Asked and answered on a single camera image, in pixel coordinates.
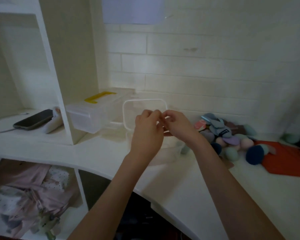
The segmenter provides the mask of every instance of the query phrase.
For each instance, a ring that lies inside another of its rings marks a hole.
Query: left hand
[[[158,153],[164,140],[162,119],[164,118],[159,110],[144,110],[136,117],[130,153],[147,165]]]

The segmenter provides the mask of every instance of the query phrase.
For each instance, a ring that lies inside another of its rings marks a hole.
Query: hand
[[[147,165],[155,157],[162,146],[164,140],[164,129],[162,113],[159,110],[152,112],[144,110],[136,117],[136,127],[134,129],[130,153],[144,160]]]
[[[169,116],[169,118],[162,121],[164,127],[169,130],[169,132],[164,133],[164,136],[175,136],[186,144],[190,144],[200,137],[200,133],[195,130],[194,126],[183,113],[167,110],[162,115],[163,117]]]

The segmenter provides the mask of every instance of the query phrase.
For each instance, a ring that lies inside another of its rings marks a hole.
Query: yellow handle
[[[107,92],[107,91],[104,91],[104,92],[100,92],[96,95],[93,95],[89,98],[86,98],[84,101],[88,102],[88,103],[91,103],[91,104],[97,104],[98,102],[95,101],[96,99],[99,99],[103,96],[106,96],[106,95],[109,95],[109,94],[117,94],[116,92]]]

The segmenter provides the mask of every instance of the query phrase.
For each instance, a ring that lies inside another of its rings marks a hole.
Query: white paper
[[[164,19],[164,0],[102,0],[103,22],[157,24]]]

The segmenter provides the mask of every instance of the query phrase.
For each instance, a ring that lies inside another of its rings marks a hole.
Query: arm
[[[164,139],[162,125],[157,125],[161,112],[145,110],[136,117],[131,150],[122,161],[111,183],[82,219],[68,240],[113,239],[130,195]]]
[[[167,110],[163,116],[169,132],[190,147],[229,239],[284,239],[260,207],[224,166],[209,142],[183,113]]]

